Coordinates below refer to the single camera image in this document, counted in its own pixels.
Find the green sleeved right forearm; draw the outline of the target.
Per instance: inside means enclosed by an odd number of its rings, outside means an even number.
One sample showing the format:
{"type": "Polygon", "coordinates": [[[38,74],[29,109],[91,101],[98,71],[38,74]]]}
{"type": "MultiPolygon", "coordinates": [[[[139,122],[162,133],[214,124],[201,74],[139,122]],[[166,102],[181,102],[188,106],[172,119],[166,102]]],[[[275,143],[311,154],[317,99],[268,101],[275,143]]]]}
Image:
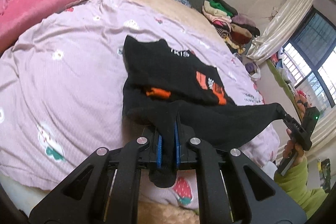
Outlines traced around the green sleeved right forearm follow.
{"type": "Polygon", "coordinates": [[[307,158],[303,157],[302,162],[291,167],[285,176],[278,172],[274,174],[274,181],[286,192],[306,213],[309,219],[322,205],[329,195],[322,188],[309,190],[307,188],[308,168],[307,158]]]}

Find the person's right hand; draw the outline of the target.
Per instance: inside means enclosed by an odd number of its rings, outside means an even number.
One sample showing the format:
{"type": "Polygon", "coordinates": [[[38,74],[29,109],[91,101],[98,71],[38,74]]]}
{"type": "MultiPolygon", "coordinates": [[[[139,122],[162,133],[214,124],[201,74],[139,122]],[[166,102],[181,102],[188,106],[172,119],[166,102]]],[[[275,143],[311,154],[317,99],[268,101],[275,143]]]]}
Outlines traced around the person's right hand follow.
{"type": "Polygon", "coordinates": [[[284,147],[284,151],[282,152],[282,158],[288,159],[293,151],[297,152],[297,157],[292,163],[291,167],[298,166],[302,162],[307,164],[307,158],[305,156],[305,151],[303,150],[302,146],[298,143],[295,143],[291,139],[289,139],[284,147]]]}

